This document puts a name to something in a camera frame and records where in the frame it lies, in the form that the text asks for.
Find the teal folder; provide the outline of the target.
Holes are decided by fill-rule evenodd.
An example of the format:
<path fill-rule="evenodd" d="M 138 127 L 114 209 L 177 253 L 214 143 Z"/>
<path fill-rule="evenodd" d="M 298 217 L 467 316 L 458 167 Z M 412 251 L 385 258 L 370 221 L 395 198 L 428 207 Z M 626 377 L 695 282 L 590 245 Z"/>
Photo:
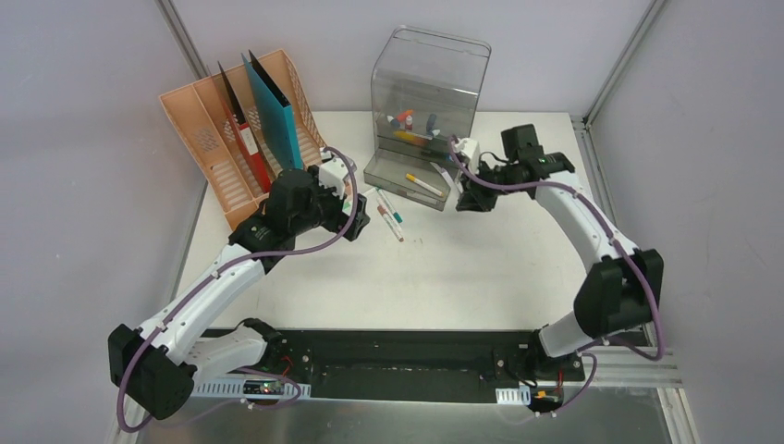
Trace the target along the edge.
<path fill-rule="evenodd" d="M 289 99 L 252 51 L 242 56 L 264 143 L 282 169 L 303 169 L 296 121 Z"/>

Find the black highlighter orange cap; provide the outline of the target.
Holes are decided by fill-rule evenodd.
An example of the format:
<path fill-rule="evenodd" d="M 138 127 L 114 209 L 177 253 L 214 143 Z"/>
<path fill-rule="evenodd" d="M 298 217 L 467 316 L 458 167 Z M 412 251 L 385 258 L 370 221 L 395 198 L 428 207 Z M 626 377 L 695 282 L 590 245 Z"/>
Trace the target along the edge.
<path fill-rule="evenodd" d="M 422 136 L 422 135 L 416 135 L 416 136 L 415 136 L 415 141 L 416 141 L 418 144 L 420 144 L 421 146 L 425 146 L 425 145 L 426 145 L 426 144 L 428 144 L 428 143 L 429 143 L 431 140 L 432 140 L 432 138 L 431 138 L 430 136 Z"/>

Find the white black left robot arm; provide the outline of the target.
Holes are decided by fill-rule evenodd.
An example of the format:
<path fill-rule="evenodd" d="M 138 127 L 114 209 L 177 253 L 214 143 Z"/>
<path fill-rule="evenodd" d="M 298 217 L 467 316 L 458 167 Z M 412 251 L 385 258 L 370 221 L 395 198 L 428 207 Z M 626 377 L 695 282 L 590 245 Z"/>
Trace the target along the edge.
<path fill-rule="evenodd" d="M 349 162 L 286 169 L 259 207 L 229 235 L 209 267 L 157 314 L 108 336 L 110 379 L 118 388 L 120 427 L 135 432 L 176 413 L 201 383 L 252 366 L 271 374 L 282 361 L 280 332 L 257 318 L 228 335 L 202 334 L 238 296 L 285 257 L 356 240 L 368 224 L 367 200 Z"/>

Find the smoked clear drawer box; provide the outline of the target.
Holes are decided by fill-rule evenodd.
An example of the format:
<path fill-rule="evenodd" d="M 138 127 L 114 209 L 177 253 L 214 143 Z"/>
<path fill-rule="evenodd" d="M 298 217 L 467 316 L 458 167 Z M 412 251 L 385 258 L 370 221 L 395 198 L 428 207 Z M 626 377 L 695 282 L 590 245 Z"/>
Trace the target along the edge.
<path fill-rule="evenodd" d="M 371 77 L 374 154 L 363 170 L 366 184 L 441 211 L 451 192 L 431 162 L 454 179 L 457 169 L 449 156 L 453 136 L 468 137 L 492 54 L 489 43 L 412 26 L 394 29 L 377 58 Z M 390 127 L 386 117 L 412 109 L 413 130 Z M 433 138 L 426 120 L 437 115 Z M 396 138 L 395 131 L 432 140 L 425 146 Z M 408 181 L 409 173 L 444 193 L 436 196 Z"/>

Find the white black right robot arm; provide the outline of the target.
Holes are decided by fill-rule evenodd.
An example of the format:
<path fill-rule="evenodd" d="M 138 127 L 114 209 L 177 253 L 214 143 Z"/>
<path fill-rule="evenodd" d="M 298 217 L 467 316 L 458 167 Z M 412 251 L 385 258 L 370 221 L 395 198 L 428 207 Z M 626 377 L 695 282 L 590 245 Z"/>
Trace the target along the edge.
<path fill-rule="evenodd" d="M 632 351 L 649 361 L 664 355 L 659 311 L 664 261 L 643 250 L 598 208 L 563 153 L 546 153 L 534 125 L 501 134 L 504 157 L 496 166 L 483 159 L 479 143 L 453 136 L 449 155 L 459 168 L 459 211 L 486 213 L 501 195 L 525 192 L 556 221 L 579 255 L 586 272 L 571 311 L 538 329 L 524 363 L 530 375 L 546 379 L 559 370 L 561 357 L 599 343 L 622 342 L 619 333 L 650 323 L 655 353 Z"/>

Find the blue white small bottle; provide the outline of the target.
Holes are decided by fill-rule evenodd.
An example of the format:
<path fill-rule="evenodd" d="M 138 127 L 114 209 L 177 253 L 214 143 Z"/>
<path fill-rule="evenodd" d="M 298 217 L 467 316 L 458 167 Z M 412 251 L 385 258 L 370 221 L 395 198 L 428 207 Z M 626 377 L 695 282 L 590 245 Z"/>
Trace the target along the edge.
<path fill-rule="evenodd" d="M 399 129 L 400 128 L 400 121 L 398 119 L 396 119 L 395 117 L 387 116 L 386 119 L 387 119 L 387 121 L 388 121 L 388 123 L 389 123 L 391 128 L 393 128 L 393 129 Z"/>

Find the red folder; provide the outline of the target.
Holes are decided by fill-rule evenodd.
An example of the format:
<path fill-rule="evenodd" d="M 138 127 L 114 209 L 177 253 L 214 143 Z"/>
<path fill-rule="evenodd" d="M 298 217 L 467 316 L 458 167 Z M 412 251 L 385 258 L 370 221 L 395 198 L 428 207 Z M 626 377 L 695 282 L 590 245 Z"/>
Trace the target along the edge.
<path fill-rule="evenodd" d="M 267 165 L 263 160 L 260 145 L 251 129 L 243 109 L 240 105 L 231 82 L 221 64 L 218 64 L 220 79 L 226 91 L 227 103 L 223 103 L 229 126 L 235 136 L 238 148 L 249 166 L 252 175 L 262 192 L 269 192 L 272 180 L 269 177 Z"/>

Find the dark blue small bottle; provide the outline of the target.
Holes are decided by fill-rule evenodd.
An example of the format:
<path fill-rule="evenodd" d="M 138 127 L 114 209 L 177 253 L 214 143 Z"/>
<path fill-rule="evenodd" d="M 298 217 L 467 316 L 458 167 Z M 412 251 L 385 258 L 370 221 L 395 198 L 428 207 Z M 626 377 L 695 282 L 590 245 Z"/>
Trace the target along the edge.
<path fill-rule="evenodd" d="M 425 132 L 428 135 L 433 135 L 434 134 L 436 119 L 437 119 L 437 115 L 435 113 L 431 113 L 429 115 L 429 117 L 427 118 L 426 124 L 425 124 Z"/>

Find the white marker yellow caps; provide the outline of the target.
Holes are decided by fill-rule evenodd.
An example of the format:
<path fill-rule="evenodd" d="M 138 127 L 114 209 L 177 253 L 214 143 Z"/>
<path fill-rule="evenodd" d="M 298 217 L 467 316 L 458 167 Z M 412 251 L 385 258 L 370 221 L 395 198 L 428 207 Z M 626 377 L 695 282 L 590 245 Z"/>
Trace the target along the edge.
<path fill-rule="evenodd" d="M 442 191 L 440 191 L 438 188 L 436 188 L 436 187 L 432 186 L 431 184 L 428 184 L 428 183 L 426 183 L 426 182 L 416 178 L 412 174 L 407 173 L 405 175 L 405 178 L 408 181 L 410 181 L 410 182 L 412 182 L 412 183 L 422 187 L 423 189 L 429 191 L 430 193 L 432 193 L 432 194 L 434 194 L 436 196 L 439 196 L 439 197 L 443 197 L 444 196 L 444 193 Z"/>

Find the red orange small bottle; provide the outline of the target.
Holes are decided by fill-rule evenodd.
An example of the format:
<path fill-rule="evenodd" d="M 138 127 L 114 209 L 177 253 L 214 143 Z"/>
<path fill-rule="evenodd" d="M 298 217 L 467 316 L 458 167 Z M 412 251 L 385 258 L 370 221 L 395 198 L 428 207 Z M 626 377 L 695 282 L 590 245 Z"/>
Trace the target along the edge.
<path fill-rule="evenodd" d="M 411 116 L 411 115 L 412 115 L 412 113 L 413 113 L 413 110 L 412 110 L 412 109 L 405 110 L 405 111 L 403 111 L 403 112 L 399 113 L 399 114 L 396 116 L 396 119 L 397 119 L 398 121 L 404 122 L 404 121 L 407 119 L 407 117 L 409 117 L 409 116 Z"/>

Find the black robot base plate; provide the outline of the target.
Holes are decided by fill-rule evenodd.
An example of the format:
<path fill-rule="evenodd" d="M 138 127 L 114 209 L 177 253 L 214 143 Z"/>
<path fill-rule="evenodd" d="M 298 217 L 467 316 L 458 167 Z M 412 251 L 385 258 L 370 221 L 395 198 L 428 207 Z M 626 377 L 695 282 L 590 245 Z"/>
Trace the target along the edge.
<path fill-rule="evenodd" d="M 499 389 L 582 382 L 575 354 L 530 356 L 531 331 L 284 329 L 252 369 L 287 376 L 316 399 L 494 403 Z"/>

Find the white marker purple cap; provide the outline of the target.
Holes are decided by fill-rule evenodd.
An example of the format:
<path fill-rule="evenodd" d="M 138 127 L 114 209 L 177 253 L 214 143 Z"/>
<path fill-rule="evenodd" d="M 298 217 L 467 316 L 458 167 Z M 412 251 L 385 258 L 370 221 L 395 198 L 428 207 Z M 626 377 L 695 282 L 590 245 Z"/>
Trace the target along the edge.
<path fill-rule="evenodd" d="M 454 191 L 455 190 L 455 182 L 454 182 L 454 179 L 449 174 L 449 172 L 443 166 L 437 164 L 436 162 L 431 162 L 431 166 L 444 179 L 444 181 L 448 185 L 449 189 L 451 191 Z"/>

